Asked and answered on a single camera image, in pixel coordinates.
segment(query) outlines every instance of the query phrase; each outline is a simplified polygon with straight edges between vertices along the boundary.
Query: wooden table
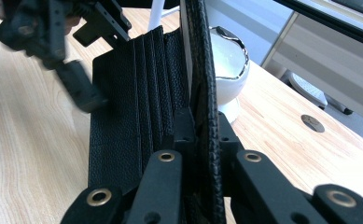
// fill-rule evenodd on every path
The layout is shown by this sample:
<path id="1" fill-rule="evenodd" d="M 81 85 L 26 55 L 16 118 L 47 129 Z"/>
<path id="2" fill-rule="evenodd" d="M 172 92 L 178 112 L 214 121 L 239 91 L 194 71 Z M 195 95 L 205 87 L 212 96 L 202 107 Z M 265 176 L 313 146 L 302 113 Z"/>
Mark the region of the wooden table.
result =
<path id="1" fill-rule="evenodd" d="M 126 10 L 134 29 L 146 31 L 148 11 Z M 165 30 L 177 27 L 177 15 Z M 69 58 L 91 60 L 109 47 L 84 49 L 69 38 Z M 233 128 L 245 148 L 264 152 L 290 181 L 312 192 L 335 183 L 363 196 L 363 139 L 252 63 Z M 318 119 L 324 133 L 300 120 Z M 87 187 L 90 116 L 77 110 L 53 73 L 35 59 L 0 44 L 0 223 L 59 223 Z"/>

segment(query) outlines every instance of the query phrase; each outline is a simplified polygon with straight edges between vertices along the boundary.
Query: white cup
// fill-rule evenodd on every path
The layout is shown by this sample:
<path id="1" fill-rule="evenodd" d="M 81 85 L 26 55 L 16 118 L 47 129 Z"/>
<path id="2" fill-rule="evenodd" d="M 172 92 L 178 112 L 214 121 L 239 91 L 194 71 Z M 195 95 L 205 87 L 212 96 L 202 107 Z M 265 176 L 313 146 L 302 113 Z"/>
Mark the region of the white cup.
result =
<path id="1" fill-rule="evenodd" d="M 237 36 L 222 27 L 210 28 L 210 36 L 216 69 L 218 111 L 232 123 L 240 113 L 236 97 L 242 91 L 250 69 L 248 52 Z"/>

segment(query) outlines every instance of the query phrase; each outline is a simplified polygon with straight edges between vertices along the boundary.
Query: black mechanical arm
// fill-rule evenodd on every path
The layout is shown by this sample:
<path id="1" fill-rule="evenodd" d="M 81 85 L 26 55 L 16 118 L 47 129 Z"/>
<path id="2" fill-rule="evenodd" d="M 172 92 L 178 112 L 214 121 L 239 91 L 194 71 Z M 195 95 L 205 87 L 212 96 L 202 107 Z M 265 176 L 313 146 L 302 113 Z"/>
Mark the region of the black mechanical arm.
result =
<path id="1" fill-rule="evenodd" d="M 55 70 L 79 109 L 90 113 L 106 99 L 91 85 L 80 62 L 65 63 L 66 17 L 79 16 L 87 23 L 74 33 L 84 47 L 102 37 L 111 47 L 129 40 L 132 28 L 115 0 L 4 1 L 6 18 L 0 24 L 0 41 L 14 50 L 35 56 Z"/>
<path id="2" fill-rule="evenodd" d="M 0 41 L 55 70 L 81 110 L 91 112 L 104 105 L 106 99 L 91 85 L 81 64 L 64 62 L 63 26 L 68 16 L 83 17 L 87 23 L 74 37 L 85 47 L 101 37 L 114 48 L 129 41 L 131 29 L 118 3 L 4 0 L 4 4 L 7 18 L 0 24 Z M 363 223 L 362 197 L 334 185 L 317 187 L 313 196 L 300 192 L 265 155 L 244 150 L 225 116 L 218 117 L 223 195 L 231 197 L 238 223 Z M 196 155 L 202 139 L 195 133 L 195 122 L 189 108 L 176 110 L 174 134 L 151 155 L 141 181 L 128 190 L 110 185 L 87 188 L 65 213 L 63 223 L 224 222 L 210 218 L 210 201 L 198 200 L 189 209 L 183 201 L 204 189 L 191 181 L 200 178 L 202 168 Z"/>

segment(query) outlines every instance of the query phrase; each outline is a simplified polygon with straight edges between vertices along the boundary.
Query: black leather wallet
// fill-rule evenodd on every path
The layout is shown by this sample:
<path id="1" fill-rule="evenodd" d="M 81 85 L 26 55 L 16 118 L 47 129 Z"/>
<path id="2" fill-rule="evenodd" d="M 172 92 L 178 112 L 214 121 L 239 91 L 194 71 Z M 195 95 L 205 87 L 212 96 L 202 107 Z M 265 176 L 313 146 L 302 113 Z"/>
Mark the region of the black leather wallet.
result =
<path id="1" fill-rule="evenodd" d="M 200 189 L 184 200 L 185 220 L 225 223 L 216 76 L 204 2 L 181 1 L 180 11 L 178 30 L 164 35 L 159 27 L 94 60 L 93 83 L 108 105 L 91 114 L 89 185 L 132 188 L 150 155 L 174 134 L 174 112 L 190 107 L 202 179 Z"/>

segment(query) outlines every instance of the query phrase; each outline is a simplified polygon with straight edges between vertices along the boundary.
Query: screw hole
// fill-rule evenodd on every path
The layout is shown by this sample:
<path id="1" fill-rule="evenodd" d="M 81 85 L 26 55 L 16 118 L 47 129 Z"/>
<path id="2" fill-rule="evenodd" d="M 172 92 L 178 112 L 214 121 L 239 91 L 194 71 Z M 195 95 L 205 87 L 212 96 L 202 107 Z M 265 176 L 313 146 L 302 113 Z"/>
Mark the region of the screw hole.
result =
<path id="1" fill-rule="evenodd" d="M 106 204 L 111 196 L 111 191 L 108 189 L 95 189 L 88 195 L 87 203 L 90 206 L 101 206 Z"/>
<path id="2" fill-rule="evenodd" d="M 302 115 L 300 118 L 302 119 L 303 123 L 311 130 L 317 133 L 323 133 L 325 131 L 324 125 L 312 116 Z"/>
<path id="3" fill-rule="evenodd" d="M 258 154 L 255 154 L 255 153 L 246 153 L 244 155 L 244 159 L 247 161 L 252 161 L 252 162 L 259 162 L 262 160 L 262 158 Z"/>
<path id="4" fill-rule="evenodd" d="M 161 221 L 161 216 L 156 212 L 150 212 L 144 217 L 146 224 L 157 224 Z"/>
<path id="5" fill-rule="evenodd" d="M 292 213 L 291 219 L 297 224 L 309 224 L 309 219 L 301 213 Z"/>
<path id="6" fill-rule="evenodd" d="M 163 152 L 159 155 L 160 161 L 172 161 L 175 159 L 175 155 L 168 152 Z"/>
<path id="7" fill-rule="evenodd" d="M 343 193 L 338 190 L 329 190 L 327 192 L 327 197 L 337 205 L 343 206 L 343 207 L 355 207 L 356 206 L 356 200 L 351 197 L 350 195 Z"/>

